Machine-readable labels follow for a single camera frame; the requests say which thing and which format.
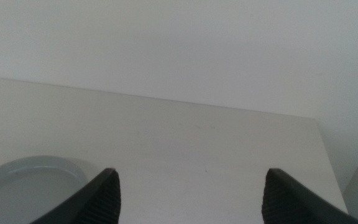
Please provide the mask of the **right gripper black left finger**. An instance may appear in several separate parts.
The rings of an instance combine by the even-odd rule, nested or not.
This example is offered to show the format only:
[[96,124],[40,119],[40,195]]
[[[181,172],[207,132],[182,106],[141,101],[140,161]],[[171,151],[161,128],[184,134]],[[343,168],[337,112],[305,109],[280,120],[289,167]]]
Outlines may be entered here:
[[118,224],[121,188],[118,172],[106,168],[60,205],[33,224]]

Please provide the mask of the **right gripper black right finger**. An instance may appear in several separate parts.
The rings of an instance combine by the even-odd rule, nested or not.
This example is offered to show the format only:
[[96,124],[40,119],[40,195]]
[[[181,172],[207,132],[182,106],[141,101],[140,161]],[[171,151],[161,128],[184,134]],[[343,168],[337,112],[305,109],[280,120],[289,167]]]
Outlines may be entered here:
[[265,176],[261,213],[268,224],[358,224],[358,219],[278,168]]

